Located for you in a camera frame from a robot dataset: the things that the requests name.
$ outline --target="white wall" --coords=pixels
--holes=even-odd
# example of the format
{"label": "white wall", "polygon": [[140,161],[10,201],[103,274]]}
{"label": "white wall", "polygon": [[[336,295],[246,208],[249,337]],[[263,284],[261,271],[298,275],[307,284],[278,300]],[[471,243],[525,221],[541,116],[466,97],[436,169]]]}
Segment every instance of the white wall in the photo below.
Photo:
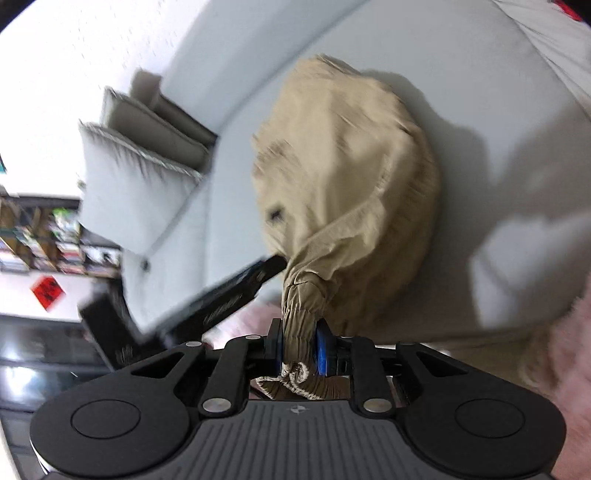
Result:
{"label": "white wall", "polygon": [[0,34],[0,149],[10,193],[80,194],[78,119],[103,88],[165,72],[206,0],[36,0]]}
{"label": "white wall", "polygon": [[92,292],[90,277],[54,274],[65,294],[46,312],[31,291],[39,277],[48,275],[31,272],[28,275],[0,273],[0,314],[51,320],[79,320],[78,304]]}

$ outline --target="gathered fabric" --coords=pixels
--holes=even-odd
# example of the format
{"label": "gathered fabric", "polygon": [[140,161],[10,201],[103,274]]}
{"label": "gathered fabric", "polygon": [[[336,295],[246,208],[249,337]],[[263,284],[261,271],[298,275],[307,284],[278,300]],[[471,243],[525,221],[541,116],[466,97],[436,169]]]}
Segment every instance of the gathered fabric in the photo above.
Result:
{"label": "gathered fabric", "polygon": [[309,399],[346,398],[317,375],[316,322],[355,335],[416,275],[428,250],[440,173],[391,88],[326,56],[300,61],[254,137],[253,170],[269,251],[288,259],[284,365],[258,384]]}

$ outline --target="gray pillow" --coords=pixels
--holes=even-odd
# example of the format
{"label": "gray pillow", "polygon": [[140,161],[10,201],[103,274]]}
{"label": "gray pillow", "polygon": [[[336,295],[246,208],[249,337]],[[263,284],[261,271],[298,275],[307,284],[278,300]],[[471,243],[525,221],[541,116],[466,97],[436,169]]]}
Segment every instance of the gray pillow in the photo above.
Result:
{"label": "gray pillow", "polygon": [[114,130],[80,123],[86,190],[80,223],[138,255],[148,255],[182,211],[202,175],[130,142]]}
{"label": "gray pillow", "polygon": [[203,170],[209,153],[201,143],[189,138],[143,103],[105,88],[100,123],[133,143],[182,165]]}
{"label": "gray pillow", "polygon": [[201,142],[208,148],[212,147],[217,140],[216,134],[209,131],[192,116],[185,113],[161,94],[153,98],[150,108],[156,115],[166,120],[174,128],[183,132],[188,137]]}

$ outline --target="bookshelf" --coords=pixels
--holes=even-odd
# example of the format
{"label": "bookshelf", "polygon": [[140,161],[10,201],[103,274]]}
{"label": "bookshelf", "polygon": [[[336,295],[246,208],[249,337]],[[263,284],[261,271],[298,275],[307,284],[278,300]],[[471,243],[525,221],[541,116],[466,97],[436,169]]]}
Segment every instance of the bookshelf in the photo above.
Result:
{"label": "bookshelf", "polygon": [[0,271],[121,276],[121,249],[80,225],[80,201],[0,197]]}

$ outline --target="red sign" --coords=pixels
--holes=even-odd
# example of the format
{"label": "red sign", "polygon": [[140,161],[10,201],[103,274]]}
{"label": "red sign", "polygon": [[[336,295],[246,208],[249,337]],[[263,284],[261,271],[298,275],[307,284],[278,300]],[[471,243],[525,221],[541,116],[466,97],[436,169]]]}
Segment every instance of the red sign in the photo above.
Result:
{"label": "red sign", "polygon": [[32,287],[33,295],[37,297],[41,306],[48,310],[64,291],[53,277],[41,277]]}

